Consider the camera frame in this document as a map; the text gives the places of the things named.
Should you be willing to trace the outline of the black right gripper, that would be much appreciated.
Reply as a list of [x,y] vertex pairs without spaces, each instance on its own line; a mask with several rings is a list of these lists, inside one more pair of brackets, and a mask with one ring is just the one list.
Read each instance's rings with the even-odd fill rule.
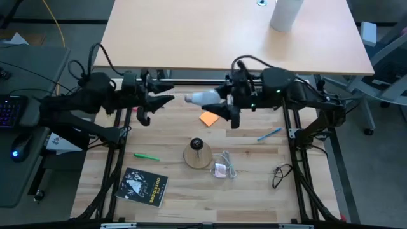
[[238,70],[225,76],[225,83],[214,89],[226,102],[203,105],[202,109],[225,120],[231,119],[233,109],[257,110],[258,93],[254,87],[253,75],[247,70]]

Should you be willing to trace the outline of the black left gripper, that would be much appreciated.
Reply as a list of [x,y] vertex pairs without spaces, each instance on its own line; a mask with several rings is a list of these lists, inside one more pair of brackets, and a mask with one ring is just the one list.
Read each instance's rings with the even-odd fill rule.
[[124,108],[143,107],[145,111],[155,113],[166,103],[174,99],[173,95],[149,96],[148,92],[159,94],[174,88],[172,83],[147,79],[148,70],[141,70],[141,81],[137,81],[136,73],[126,71],[123,76],[122,90]]

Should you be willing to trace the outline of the white globe lightbulb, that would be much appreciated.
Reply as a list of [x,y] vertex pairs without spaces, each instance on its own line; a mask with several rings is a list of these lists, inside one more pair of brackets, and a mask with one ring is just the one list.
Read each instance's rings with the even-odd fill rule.
[[204,106],[208,104],[220,103],[221,97],[215,90],[209,90],[204,92],[195,92],[193,94],[187,94],[184,97],[184,100],[187,103],[192,103],[198,106]]

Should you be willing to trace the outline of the wooden base table lamp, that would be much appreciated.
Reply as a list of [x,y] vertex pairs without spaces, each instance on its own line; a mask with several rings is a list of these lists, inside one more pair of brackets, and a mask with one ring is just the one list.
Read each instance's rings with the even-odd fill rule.
[[196,137],[186,145],[183,158],[192,169],[204,169],[212,162],[213,155],[210,146],[201,138]]

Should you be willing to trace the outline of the orange sticky note pad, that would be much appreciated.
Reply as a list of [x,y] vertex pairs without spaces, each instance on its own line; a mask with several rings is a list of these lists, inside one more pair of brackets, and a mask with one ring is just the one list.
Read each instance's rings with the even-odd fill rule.
[[210,127],[210,126],[212,126],[214,123],[217,122],[217,120],[219,119],[219,116],[216,115],[216,114],[214,114],[214,113],[205,111],[205,112],[203,112],[203,113],[199,116],[199,119],[200,119],[207,127]]

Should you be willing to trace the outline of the blue pen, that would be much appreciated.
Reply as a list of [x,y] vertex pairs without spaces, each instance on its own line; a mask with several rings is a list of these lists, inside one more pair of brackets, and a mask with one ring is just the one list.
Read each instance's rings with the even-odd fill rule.
[[279,133],[281,130],[282,130],[282,128],[276,128],[275,130],[273,130],[273,131],[271,131],[271,132],[257,138],[257,141],[259,142],[259,141],[262,141],[262,140],[266,139],[267,137],[271,137],[272,135],[275,135],[275,134]]

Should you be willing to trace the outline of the green marker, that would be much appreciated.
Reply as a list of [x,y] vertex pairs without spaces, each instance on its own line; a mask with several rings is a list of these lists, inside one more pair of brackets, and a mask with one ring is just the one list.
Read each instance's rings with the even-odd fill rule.
[[160,158],[153,157],[153,156],[148,156],[148,155],[143,155],[143,154],[138,154],[138,153],[134,153],[134,156],[136,158],[143,158],[143,159],[148,159],[148,160],[160,161]]

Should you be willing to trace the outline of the light wooden desk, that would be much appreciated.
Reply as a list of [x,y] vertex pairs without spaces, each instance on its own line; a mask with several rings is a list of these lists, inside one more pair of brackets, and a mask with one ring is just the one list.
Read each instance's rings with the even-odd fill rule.
[[288,32],[270,27],[275,0],[115,0],[97,67],[229,71],[243,57],[296,73],[369,76],[373,67],[346,0],[304,0]]

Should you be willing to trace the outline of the black eyeglasses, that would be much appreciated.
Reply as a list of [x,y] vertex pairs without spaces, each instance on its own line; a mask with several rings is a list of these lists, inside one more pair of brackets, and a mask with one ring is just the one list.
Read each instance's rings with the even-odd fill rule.
[[293,170],[292,165],[290,165],[288,163],[278,165],[273,172],[272,188],[277,189],[277,187],[282,182],[282,180],[285,177],[287,177],[291,173],[292,170]]

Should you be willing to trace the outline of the white cylinder roll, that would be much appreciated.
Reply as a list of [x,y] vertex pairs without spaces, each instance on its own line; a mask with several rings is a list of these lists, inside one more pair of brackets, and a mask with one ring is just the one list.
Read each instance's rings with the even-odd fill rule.
[[304,0],[277,0],[270,26],[279,32],[288,32],[296,20]]

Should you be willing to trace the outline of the white printed paper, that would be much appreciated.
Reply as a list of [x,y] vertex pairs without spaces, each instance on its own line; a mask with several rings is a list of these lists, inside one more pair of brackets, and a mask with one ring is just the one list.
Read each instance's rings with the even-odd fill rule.
[[57,155],[82,151],[81,148],[73,145],[72,143],[55,133],[51,133],[50,138],[46,144],[46,149],[55,151]]

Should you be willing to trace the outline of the black computer mouse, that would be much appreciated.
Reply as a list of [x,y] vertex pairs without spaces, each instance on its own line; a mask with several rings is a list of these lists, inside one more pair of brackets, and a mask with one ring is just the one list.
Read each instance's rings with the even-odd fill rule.
[[11,144],[11,159],[14,162],[23,162],[30,151],[32,135],[30,133],[20,134]]

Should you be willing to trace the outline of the backlit black keyboard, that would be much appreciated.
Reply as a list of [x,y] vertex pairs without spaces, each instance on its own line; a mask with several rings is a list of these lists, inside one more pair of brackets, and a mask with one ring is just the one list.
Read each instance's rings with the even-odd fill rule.
[[28,97],[23,95],[0,95],[0,129],[15,128],[27,107]]

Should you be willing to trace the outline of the white rectangular box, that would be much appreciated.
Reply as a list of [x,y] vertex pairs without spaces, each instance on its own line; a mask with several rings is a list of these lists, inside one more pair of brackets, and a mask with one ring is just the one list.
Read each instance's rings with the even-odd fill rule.
[[377,26],[371,22],[361,23],[361,39],[364,45],[374,47],[377,39]]

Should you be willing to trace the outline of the grey office chair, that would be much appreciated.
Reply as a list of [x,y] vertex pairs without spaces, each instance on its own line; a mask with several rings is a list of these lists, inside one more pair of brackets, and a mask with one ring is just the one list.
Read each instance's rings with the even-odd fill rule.
[[324,78],[342,90],[357,97],[365,116],[367,127],[365,135],[373,135],[376,126],[373,120],[368,98],[380,101],[387,108],[397,104],[407,108],[407,22],[404,27],[395,26],[381,40],[376,39],[374,47],[364,45],[374,70],[372,76],[345,76],[346,82]]

